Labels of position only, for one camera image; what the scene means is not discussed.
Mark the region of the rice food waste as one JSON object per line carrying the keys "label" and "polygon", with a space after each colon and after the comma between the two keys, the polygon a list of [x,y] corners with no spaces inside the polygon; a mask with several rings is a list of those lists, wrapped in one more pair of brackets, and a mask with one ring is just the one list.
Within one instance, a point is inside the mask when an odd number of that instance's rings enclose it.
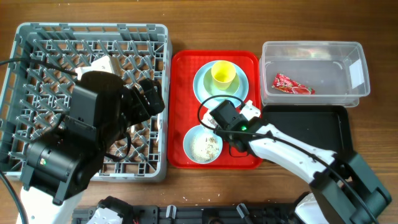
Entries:
{"label": "rice food waste", "polygon": [[195,136],[190,149],[194,160],[201,163],[213,160],[220,152],[217,138],[210,134]]}

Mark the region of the light blue small bowl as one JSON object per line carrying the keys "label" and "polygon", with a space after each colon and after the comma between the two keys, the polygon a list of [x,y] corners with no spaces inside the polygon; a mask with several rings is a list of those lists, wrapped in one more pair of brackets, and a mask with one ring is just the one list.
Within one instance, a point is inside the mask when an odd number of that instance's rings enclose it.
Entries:
{"label": "light blue small bowl", "polygon": [[[201,134],[210,134],[210,135],[214,136],[215,138],[217,138],[217,140],[218,140],[218,144],[219,144],[219,147],[220,147],[220,152],[219,152],[219,154],[218,154],[218,156],[217,156],[216,158],[214,158],[213,160],[211,160],[211,161],[209,161],[209,162],[203,162],[203,163],[197,162],[197,161],[195,161],[194,158],[192,157],[192,153],[191,153],[191,149],[190,149],[192,140],[193,140],[193,138],[194,138],[195,136],[201,135]],[[183,139],[183,150],[184,150],[186,156],[187,156],[192,162],[197,163],[197,164],[209,164],[209,163],[211,163],[211,162],[214,162],[214,161],[221,155],[222,148],[223,148],[223,140],[222,140],[219,136],[217,136],[216,134],[212,133],[209,129],[203,127],[202,125],[194,126],[193,128],[191,128],[191,129],[186,133],[186,135],[185,135],[185,137],[184,137],[184,139]]]}

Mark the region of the yellow plastic cup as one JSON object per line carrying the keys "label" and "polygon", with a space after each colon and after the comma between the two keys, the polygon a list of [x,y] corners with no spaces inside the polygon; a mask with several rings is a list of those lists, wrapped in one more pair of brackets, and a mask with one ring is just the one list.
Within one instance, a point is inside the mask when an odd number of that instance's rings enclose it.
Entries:
{"label": "yellow plastic cup", "polygon": [[213,84],[219,90],[226,90],[236,76],[236,69],[233,63],[226,60],[219,60],[211,67]]}

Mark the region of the red snack wrapper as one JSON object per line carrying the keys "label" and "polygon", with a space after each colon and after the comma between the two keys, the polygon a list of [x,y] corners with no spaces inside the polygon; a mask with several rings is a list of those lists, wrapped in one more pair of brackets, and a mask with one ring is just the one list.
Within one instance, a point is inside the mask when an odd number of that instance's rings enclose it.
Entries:
{"label": "red snack wrapper", "polygon": [[275,76],[274,81],[272,82],[272,87],[284,93],[295,95],[315,94],[315,90],[313,88],[309,88],[303,84],[300,84],[281,73],[278,73]]}

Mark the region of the white tissue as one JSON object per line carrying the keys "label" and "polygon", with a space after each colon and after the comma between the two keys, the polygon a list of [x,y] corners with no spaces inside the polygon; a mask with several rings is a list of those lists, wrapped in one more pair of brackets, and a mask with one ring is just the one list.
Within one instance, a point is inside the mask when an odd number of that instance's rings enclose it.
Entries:
{"label": "white tissue", "polygon": [[209,126],[211,128],[216,128],[217,127],[217,122],[214,120],[212,115],[210,114],[210,110],[208,110],[202,118],[202,123],[204,123],[206,126]]}

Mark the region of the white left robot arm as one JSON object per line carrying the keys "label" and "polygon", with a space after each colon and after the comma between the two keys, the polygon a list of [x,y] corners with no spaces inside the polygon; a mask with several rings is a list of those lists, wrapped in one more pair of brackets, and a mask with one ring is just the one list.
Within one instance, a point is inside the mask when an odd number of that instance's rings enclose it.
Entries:
{"label": "white left robot arm", "polygon": [[163,112],[162,87],[144,78],[128,88],[108,72],[84,73],[75,83],[69,111],[35,138],[27,149],[22,169],[18,223],[61,223],[72,215],[91,178],[119,140],[132,147],[128,128]]}

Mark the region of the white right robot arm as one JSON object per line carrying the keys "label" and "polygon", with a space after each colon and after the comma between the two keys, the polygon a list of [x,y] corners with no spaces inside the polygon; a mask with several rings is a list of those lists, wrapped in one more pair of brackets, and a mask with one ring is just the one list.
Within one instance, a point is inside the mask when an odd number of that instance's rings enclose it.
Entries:
{"label": "white right robot arm", "polygon": [[235,107],[229,100],[202,122],[239,152],[271,161],[310,186],[295,208],[305,223],[376,223],[392,197],[354,151],[342,106]]}

